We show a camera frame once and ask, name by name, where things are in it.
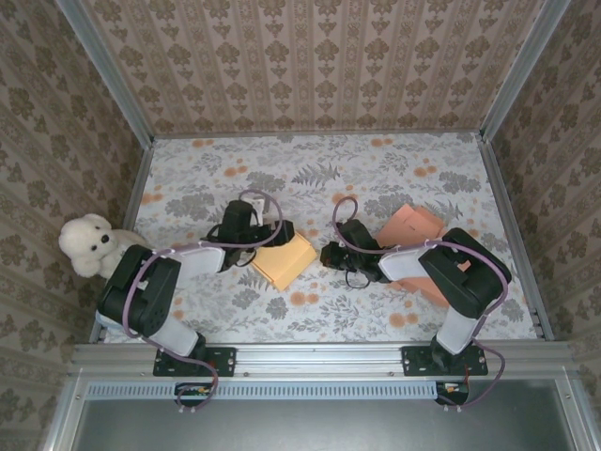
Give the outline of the yellow paper box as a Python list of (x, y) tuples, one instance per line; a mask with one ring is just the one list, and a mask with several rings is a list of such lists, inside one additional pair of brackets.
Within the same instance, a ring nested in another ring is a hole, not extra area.
[(296, 234), (285, 245), (261, 247), (252, 266), (278, 291), (286, 290), (316, 259), (316, 250), (302, 235)]

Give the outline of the pink paper box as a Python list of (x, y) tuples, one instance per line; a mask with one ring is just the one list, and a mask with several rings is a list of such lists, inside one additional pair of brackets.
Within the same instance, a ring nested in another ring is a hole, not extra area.
[[(377, 233), (376, 241), (381, 247), (391, 245), (409, 246), (425, 240), (441, 238), (446, 232), (443, 221), (424, 207), (401, 207)], [(434, 282), (428, 277), (413, 277), (390, 283), (396, 290), (419, 293), (429, 302), (448, 308), (449, 303)]]

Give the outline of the floral patterned table cover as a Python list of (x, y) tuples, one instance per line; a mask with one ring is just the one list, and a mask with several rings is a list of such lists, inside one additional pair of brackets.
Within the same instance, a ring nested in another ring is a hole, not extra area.
[[(248, 188), (271, 194), (316, 249), (331, 220), (377, 234), (405, 204), (460, 227), (513, 261), (475, 133), (169, 139), (154, 155), (135, 227), (156, 248), (201, 239)], [(312, 263), (284, 291), (253, 267), (201, 274), (170, 313), (211, 343), (409, 341), (432, 337), (445, 309)]]

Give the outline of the white teddy bear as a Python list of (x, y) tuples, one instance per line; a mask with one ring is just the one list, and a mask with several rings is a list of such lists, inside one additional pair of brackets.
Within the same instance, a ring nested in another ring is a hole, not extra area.
[(66, 222), (58, 239), (74, 271), (85, 278), (110, 279), (125, 251), (133, 245), (148, 247), (137, 233), (114, 229), (102, 216), (88, 213)]

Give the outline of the small black circuit board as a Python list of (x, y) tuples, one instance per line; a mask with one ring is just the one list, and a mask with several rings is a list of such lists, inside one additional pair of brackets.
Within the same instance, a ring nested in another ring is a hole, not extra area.
[(436, 382), (437, 398), (442, 406), (461, 406), (468, 400), (470, 389), (466, 382)]
[(183, 409), (197, 410), (211, 395), (211, 382), (182, 382), (174, 387), (176, 404)]

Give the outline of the grey metal sheet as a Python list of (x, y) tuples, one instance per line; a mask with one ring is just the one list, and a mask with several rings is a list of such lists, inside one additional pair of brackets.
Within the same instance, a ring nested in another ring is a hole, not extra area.
[(73, 451), (576, 451), (550, 381), (500, 382), (461, 412), (431, 400), (87, 402)]

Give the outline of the aluminium mounting rail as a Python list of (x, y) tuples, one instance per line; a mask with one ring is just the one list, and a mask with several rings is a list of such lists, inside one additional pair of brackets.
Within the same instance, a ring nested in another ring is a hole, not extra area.
[[(384, 381), (403, 380), (401, 349), (406, 342), (236, 344), (235, 380)], [(504, 357), (506, 380), (554, 380), (578, 370), (565, 342), (486, 340)], [(152, 378), (156, 351), (143, 344), (78, 345), (70, 378), (146, 381)]]

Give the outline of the thin aluminium back rail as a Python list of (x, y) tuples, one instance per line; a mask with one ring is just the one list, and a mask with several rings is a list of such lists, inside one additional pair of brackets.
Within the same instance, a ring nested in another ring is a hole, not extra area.
[(331, 136), (331, 135), (396, 135), (396, 134), (444, 134), (444, 133), (475, 133), (480, 136), (478, 129), (435, 129), (435, 130), (360, 130), (360, 131), (287, 131), (287, 132), (204, 132), (204, 133), (179, 133), (156, 134), (152, 140), (169, 139), (208, 139), (208, 138), (245, 138), (245, 137), (296, 137), (296, 136)]

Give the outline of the aluminium table side rail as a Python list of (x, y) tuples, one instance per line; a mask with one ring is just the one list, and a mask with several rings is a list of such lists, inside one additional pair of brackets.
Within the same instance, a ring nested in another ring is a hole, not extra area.
[[(136, 218), (137, 218), (138, 211), (140, 209), (140, 205), (142, 202), (142, 197), (143, 197), (144, 189), (146, 186), (146, 179), (149, 174), (149, 169), (151, 166), (153, 155), (154, 155), (154, 143), (151, 143), (150, 146), (148, 148), (145, 148), (142, 152), (140, 166), (138, 168), (136, 178), (135, 178), (134, 184), (132, 186), (130, 201), (128, 203), (128, 207), (126, 209), (126, 213), (125, 213), (125, 216), (123, 219), (123, 224), (122, 224), (122, 227), (127, 230), (133, 230), (135, 227)], [(105, 324), (104, 330), (120, 328), (120, 325), (118, 323), (115, 323), (114, 321), (112, 323), (104, 323), (104, 324)], [(94, 324), (93, 324), (93, 327), (92, 327), (92, 330), (90, 333), (90, 337), (88, 339), (88, 343), (89, 344), (97, 344), (97, 343), (101, 342), (103, 337), (104, 337), (103, 332), (101, 335), (98, 335), (97, 324), (95, 323), (95, 320), (94, 320)]]
[(507, 193), (501, 170), (491, 144), (476, 135), (483, 165), (485, 167), (492, 194), (495, 197), (505, 236), (516, 267), (525, 300), (530, 308), (537, 336), (546, 341), (555, 341), (548, 314), (536, 283), (529, 256), (522, 240), (511, 199)]

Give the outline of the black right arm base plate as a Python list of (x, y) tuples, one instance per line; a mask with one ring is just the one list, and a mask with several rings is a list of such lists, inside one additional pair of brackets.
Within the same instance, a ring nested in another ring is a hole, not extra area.
[(488, 374), (485, 353), (477, 346), (468, 346), (457, 355), (430, 346), (405, 346), (401, 357), (403, 372), (408, 377)]

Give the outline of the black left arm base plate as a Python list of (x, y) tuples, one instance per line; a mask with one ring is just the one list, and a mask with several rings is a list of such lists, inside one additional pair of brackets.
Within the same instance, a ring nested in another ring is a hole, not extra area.
[[(229, 347), (209, 347), (189, 356), (189, 359), (195, 359), (213, 367), (219, 376), (232, 377), (236, 366), (235, 348)], [(168, 355), (165, 352), (157, 351), (152, 374), (155, 377), (210, 377), (210, 371), (204, 366), (183, 362)]]

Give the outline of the aluminium corner post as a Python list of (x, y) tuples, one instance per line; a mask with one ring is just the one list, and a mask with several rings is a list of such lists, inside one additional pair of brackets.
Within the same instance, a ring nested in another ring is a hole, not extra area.
[(500, 129), (570, 2), (545, 0), (480, 127), (485, 143), (490, 142)]
[(124, 76), (112, 56), (91, 16), (86, 12), (83, 0), (56, 0), (85, 52), (96, 67), (100, 78), (127, 120), (143, 150), (152, 147), (154, 132), (151, 130), (142, 107), (128, 87)]

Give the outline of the aluminium frame bar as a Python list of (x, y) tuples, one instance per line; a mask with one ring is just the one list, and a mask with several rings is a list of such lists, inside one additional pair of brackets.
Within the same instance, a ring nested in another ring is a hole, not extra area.
[(601, 431), (582, 382), (567, 375), (555, 382), (575, 449), (601, 451)]
[(72, 451), (85, 406), (87, 382), (67, 380), (41, 451)]

